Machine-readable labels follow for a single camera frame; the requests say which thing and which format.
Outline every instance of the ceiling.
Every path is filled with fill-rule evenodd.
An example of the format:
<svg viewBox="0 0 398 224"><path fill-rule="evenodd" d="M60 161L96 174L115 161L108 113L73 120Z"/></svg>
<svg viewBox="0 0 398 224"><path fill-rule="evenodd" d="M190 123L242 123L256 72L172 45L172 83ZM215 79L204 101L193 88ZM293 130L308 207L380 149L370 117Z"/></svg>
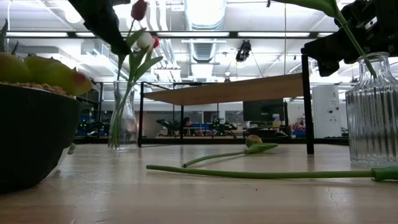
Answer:
<svg viewBox="0 0 398 224"><path fill-rule="evenodd" d="M160 26L159 21L159 5L161 1L165 1L166 4L165 20L168 30L186 30L182 0L148 0L147 17L146 20L141 21L141 26L148 27L149 30L164 29L164 27ZM285 8L285 4L277 2L272 2L271 7L267 8L266 2L227 0L224 24L221 30L267 32L283 32L285 30L295 32L334 32L337 30L334 20L322 12L293 5L286 5ZM338 2L340 4L339 7L342 7L349 2L353 2L353 0L340 0ZM130 10L131 7L128 5L115 7L115 11L119 16L119 29L121 31L128 31L131 23ZM12 2L0 0L0 18L9 19L11 31L87 31L83 21L78 21L79 18L74 13L73 8L71 9L66 0L13 0ZM294 73L296 71L294 70L295 68L300 68L300 49L306 42L311 41L309 39L249 40L252 45L252 54L243 67L237 67L234 62L236 49L240 46L242 39L225 39L225 43L217 44L215 65L211 70L215 81L222 82L226 72L230 73L230 77L233 77L232 80ZM9 45L12 46L15 41L16 39L9 39ZM98 81L111 82L115 79L113 66L116 59L112 55L109 55L109 57L94 57L86 54L84 51L85 47L82 48L84 43L84 46L94 45L96 49L103 49L105 45L100 40L20 39L19 42L23 47L36 47L35 49L38 49L38 53L41 53L40 47L59 48L65 52L62 57L72 61L71 67L78 66L87 75ZM177 65L181 68L180 76L181 78L188 78L189 74L191 74L188 44L183 44L181 39L171 39L171 44ZM323 80L327 82L349 82L351 77L356 75L359 75L359 72L355 65L342 63L338 74Z"/></svg>

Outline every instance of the wooden table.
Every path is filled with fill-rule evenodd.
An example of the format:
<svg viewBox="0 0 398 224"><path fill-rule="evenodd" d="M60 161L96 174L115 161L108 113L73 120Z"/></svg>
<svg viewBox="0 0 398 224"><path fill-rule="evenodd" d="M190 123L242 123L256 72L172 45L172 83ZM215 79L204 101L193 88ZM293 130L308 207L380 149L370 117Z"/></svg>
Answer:
<svg viewBox="0 0 398 224"><path fill-rule="evenodd" d="M114 154L80 145L53 177L0 196L0 223L397 223L398 185L371 179L251 180L147 171L244 146L160 146ZM361 170L348 148L281 145L201 169L252 172Z"/></svg>

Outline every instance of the ventilation duct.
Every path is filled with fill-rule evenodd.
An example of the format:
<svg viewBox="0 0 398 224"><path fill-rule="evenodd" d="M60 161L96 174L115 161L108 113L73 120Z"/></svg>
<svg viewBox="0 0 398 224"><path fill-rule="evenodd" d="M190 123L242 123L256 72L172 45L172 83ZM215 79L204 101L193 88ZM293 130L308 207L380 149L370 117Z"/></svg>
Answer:
<svg viewBox="0 0 398 224"><path fill-rule="evenodd" d="M184 0L184 14L187 30L190 31L218 31L223 27L226 0ZM214 59L216 44L190 43L190 57L198 63L209 63ZM211 76L209 68L200 72L202 65L192 65L194 76Z"/></svg>

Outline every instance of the shelf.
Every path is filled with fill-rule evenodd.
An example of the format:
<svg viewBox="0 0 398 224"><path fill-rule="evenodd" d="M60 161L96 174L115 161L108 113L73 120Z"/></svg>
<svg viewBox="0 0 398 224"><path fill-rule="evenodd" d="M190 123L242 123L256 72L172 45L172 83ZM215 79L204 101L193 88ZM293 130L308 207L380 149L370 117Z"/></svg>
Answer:
<svg viewBox="0 0 398 224"><path fill-rule="evenodd" d="M184 106L296 96L303 96L301 73L144 94L144 98Z"/></svg>

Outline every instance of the fluorescent light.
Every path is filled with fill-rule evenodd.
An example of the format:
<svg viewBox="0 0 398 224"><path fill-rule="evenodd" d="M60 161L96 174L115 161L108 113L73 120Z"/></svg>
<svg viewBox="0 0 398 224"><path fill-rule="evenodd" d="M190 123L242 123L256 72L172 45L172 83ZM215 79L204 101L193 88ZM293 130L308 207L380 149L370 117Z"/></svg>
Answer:
<svg viewBox="0 0 398 224"><path fill-rule="evenodd" d="M183 44L225 44L226 40L181 40Z"/></svg>
<svg viewBox="0 0 398 224"><path fill-rule="evenodd" d="M158 37L229 37L229 32L158 32Z"/></svg>
<svg viewBox="0 0 398 224"><path fill-rule="evenodd" d="M309 36L309 32L286 32L286 37ZM285 32L238 32L238 37L285 37Z"/></svg>
<svg viewBox="0 0 398 224"><path fill-rule="evenodd" d="M76 36L78 37L95 37L92 32L77 32Z"/></svg>
<svg viewBox="0 0 398 224"><path fill-rule="evenodd" d="M66 32L7 32L6 37L68 37Z"/></svg>
<svg viewBox="0 0 398 224"><path fill-rule="evenodd" d="M326 37L328 35L332 35L333 33L319 33L318 37Z"/></svg>

